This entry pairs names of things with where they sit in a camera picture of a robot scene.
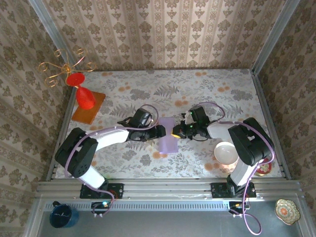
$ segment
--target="ceramic bowl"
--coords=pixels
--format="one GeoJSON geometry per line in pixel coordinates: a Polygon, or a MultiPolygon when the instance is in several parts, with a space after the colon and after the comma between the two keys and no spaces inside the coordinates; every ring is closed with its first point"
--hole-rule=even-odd
{"type": "Polygon", "coordinates": [[[279,199],[276,202],[276,216],[287,225],[293,225],[301,218],[296,204],[285,199],[279,199]]]}
{"type": "Polygon", "coordinates": [[[230,165],[238,160],[238,153],[235,146],[230,142],[220,142],[214,149],[214,155],[218,162],[223,165],[230,165]]]}

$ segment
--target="floral tablecloth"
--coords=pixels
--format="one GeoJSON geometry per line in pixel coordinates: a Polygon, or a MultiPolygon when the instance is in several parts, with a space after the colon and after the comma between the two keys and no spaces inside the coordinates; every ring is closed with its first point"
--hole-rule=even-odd
{"type": "MultiPolygon", "coordinates": [[[[106,98],[92,125],[71,120],[68,134],[75,127],[99,130],[114,126],[143,104],[154,105],[160,116],[174,117],[179,123],[181,113],[205,101],[223,106],[225,121],[254,117],[267,131],[248,69],[92,72],[86,74],[83,86],[105,93],[106,98]]],[[[220,115],[215,107],[204,108],[210,120],[220,115]]],[[[179,140],[179,152],[169,155],[159,154],[158,139],[120,143],[96,152],[92,165],[107,178],[227,177],[235,165],[216,161],[213,150],[220,141],[179,140]]],[[[281,177],[276,160],[266,177],[281,177]]],[[[64,178],[63,167],[57,168],[55,178],[64,178]]]]}

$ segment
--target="blue cup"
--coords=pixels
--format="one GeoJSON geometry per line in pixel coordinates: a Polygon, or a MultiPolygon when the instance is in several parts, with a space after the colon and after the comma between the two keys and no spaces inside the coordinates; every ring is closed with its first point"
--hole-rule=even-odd
{"type": "Polygon", "coordinates": [[[66,204],[53,202],[54,209],[49,216],[49,222],[55,228],[69,228],[78,222],[79,212],[66,204]]]}

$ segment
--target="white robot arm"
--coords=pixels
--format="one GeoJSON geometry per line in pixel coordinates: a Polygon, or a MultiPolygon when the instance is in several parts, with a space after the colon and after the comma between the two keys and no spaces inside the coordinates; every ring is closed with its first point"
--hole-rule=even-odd
{"type": "Polygon", "coordinates": [[[74,178],[94,189],[106,189],[108,181],[91,166],[93,156],[98,150],[116,143],[127,141],[148,141],[165,136],[161,125],[150,126],[152,115],[140,108],[133,117],[118,122],[118,127],[103,129],[97,132],[85,132],[80,128],[73,129],[58,149],[55,159],[74,178]]]}
{"type": "Polygon", "coordinates": [[[272,140],[254,118],[236,122],[237,124],[210,121],[200,105],[192,107],[182,116],[184,120],[173,128],[175,137],[193,139],[199,134],[205,138],[220,138],[234,144],[239,160],[234,171],[227,177],[227,189],[215,190],[212,195],[213,198],[216,195],[222,198],[240,197],[249,177],[258,168],[258,163],[271,153],[264,140],[273,148],[272,140]]]}

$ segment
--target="gold wire ornament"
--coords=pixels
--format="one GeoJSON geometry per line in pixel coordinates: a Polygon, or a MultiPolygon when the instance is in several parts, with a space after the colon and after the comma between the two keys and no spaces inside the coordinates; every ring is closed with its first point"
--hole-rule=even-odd
{"type": "Polygon", "coordinates": [[[67,84],[67,78],[69,77],[69,75],[72,72],[86,73],[86,72],[92,72],[92,71],[94,71],[97,68],[97,65],[95,63],[89,62],[89,63],[86,64],[86,67],[89,68],[88,70],[76,70],[75,69],[75,66],[78,65],[80,62],[82,62],[83,59],[85,58],[85,56],[84,56],[84,49],[82,49],[82,48],[80,48],[80,49],[78,49],[76,51],[76,54],[79,55],[79,56],[82,56],[82,57],[74,65],[70,65],[69,64],[68,53],[67,53],[67,51],[65,49],[58,49],[58,50],[56,50],[54,52],[55,57],[56,58],[60,57],[62,51],[64,51],[66,53],[66,56],[67,56],[67,62],[62,67],[60,67],[60,66],[58,66],[56,64],[50,63],[50,62],[43,62],[43,63],[41,63],[39,65],[39,71],[41,71],[41,72],[45,72],[48,69],[49,65],[52,65],[52,66],[60,69],[60,73],[58,73],[56,75],[52,75],[52,76],[47,77],[45,79],[45,84],[48,87],[54,87],[58,83],[57,76],[59,76],[59,75],[67,74],[66,78],[65,78],[65,83],[66,83],[66,85],[68,85],[67,84]]]}

